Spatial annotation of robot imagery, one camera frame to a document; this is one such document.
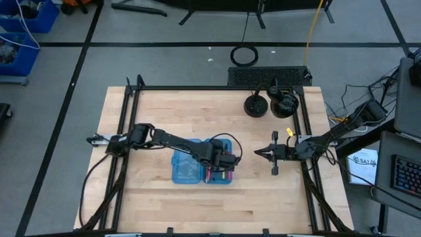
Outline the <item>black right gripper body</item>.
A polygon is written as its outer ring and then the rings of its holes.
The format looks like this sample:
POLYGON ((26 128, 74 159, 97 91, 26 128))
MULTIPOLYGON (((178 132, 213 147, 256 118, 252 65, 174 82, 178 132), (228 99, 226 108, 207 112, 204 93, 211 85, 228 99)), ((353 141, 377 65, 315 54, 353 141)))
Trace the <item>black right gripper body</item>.
POLYGON ((269 148, 269 161, 272 163, 271 174, 276 176, 279 174, 278 161, 285 161, 291 159, 289 154, 292 148, 285 144, 278 144, 278 132, 272 132, 272 143, 269 148))

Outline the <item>blue plastic storage bin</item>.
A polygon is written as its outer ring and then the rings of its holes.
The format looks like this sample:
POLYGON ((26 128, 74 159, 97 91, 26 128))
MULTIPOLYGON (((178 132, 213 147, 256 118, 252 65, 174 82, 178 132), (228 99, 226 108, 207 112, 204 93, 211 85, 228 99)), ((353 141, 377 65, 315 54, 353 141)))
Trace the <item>blue plastic storage bin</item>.
POLYGON ((0 33, 0 75, 29 75, 39 49, 26 33, 0 33))
POLYGON ((0 26, 8 32, 48 33, 59 15, 52 0, 0 0, 0 26))

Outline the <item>black keyboard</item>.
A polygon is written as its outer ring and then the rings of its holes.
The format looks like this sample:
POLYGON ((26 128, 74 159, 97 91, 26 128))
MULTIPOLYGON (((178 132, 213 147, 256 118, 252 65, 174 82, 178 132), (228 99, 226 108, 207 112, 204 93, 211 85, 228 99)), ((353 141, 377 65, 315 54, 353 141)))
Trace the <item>black keyboard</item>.
POLYGON ((421 199, 421 161, 392 155, 391 187, 421 199))

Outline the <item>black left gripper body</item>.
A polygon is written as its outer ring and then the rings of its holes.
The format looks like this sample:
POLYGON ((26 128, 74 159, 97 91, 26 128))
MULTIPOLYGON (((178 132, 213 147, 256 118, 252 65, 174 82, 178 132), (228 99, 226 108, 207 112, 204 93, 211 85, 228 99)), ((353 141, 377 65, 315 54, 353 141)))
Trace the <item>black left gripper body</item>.
POLYGON ((234 171, 241 156, 234 155, 232 142, 228 139, 208 139, 200 143, 197 161, 214 171, 234 171))

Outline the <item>black partition screen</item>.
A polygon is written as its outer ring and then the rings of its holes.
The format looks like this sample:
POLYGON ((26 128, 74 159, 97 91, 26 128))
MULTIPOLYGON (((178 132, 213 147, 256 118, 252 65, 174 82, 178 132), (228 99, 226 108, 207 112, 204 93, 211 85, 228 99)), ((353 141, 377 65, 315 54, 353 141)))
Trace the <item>black partition screen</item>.
POLYGON ((335 21, 330 13, 333 0, 154 0, 166 5, 185 9, 188 14, 180 21, 183 25, 196 11, 227 11, 255 13, 262 29, 265 29, 262 14, 277 11, 292 11, 302 9, 321 9, 327 14, 331 24, 335 21))

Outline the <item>grey desk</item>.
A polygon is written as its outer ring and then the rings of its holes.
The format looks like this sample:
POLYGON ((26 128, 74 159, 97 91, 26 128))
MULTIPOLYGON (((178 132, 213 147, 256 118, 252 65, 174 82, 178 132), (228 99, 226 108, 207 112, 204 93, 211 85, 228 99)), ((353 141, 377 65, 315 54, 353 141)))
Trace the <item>grey desk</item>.
POLYGON ((410 82, 410 68, 413 64, 410 58, 402 58, 400 62, 393 118, 395 131, 384 130, 381 133, 375 182, 377 188, 373 194, 381 204, 421 219, 421 197, 391 187, 395 155, 421 162, 421 87, 410 82))

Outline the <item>black floor bar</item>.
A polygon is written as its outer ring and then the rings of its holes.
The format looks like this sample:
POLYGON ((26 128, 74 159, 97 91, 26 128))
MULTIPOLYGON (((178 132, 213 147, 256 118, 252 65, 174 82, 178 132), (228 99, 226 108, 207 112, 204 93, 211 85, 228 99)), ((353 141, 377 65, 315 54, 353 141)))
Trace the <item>black floor bar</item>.
POLYGON ((137 13, 147 13, 147 14, 157 14, 164 17, 167 17, 168 14, 162 10, 149 8, 149 7, 140 7, 134 5, 127 5, 124 3, 112 3, 111 7, 116 10, 121 11, 130 11, 130 12, 137 12, 137 13))

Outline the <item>blue translucent plastic supply box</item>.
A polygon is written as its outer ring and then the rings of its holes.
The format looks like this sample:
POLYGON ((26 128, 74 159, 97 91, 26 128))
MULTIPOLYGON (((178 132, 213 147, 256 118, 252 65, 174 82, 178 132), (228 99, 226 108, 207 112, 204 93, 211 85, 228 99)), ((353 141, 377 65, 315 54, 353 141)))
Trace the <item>blue translucent plastic supply box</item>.
MULTIPOLYGON (((205 182, 206 170, 191 155, 181 151, 175 151, 172 156, 171 165, 173 183, 198 184, 201 181, 205 182)), ((209 182, 205 184, 230 184, 233 177, 233 172, 231 172, 231 179, 227 180, 226 172, 211 171, 209 182)))

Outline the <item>black perforated computer case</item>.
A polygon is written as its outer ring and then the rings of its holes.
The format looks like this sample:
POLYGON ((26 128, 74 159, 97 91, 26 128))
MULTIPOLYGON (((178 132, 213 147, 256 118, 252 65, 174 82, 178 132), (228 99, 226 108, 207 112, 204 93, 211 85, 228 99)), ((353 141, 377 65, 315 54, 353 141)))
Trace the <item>black perforated computer case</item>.
POLYGON ((280 86, 312 86, 312 75, 305 66, 252 66, 228 69, 229 86, 269 86, 277 79, 280 86))

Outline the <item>white printed paper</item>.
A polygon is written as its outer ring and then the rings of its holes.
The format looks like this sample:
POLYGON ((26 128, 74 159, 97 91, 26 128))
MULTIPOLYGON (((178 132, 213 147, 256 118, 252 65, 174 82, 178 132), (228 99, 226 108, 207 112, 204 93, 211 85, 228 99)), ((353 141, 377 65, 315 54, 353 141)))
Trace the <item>white printed paper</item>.
POLYGON ((378 163, 378 152, 373 149, 363 148, 347 157, 347 168, 352 175, 348 175, 350 184, 366 185, 375 183, 378 163))

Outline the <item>black gooseneck desk lamp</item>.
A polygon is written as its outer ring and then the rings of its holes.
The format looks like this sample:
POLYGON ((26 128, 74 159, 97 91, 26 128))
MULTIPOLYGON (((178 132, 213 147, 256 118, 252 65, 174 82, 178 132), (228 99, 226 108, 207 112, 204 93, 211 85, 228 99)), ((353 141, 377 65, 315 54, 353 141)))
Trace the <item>black gooseneck desk lamp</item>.
POLYGON ((274 78, 267 87, 266 94, 270 99, 270 103, 260 95, 263 85, 260 85, 243 104, 244 111, 250 117, 263 117, 268 109, 277 118, 287 118, 296 113, 299 100, 290 92, 283 92, 277 78, 274 78))

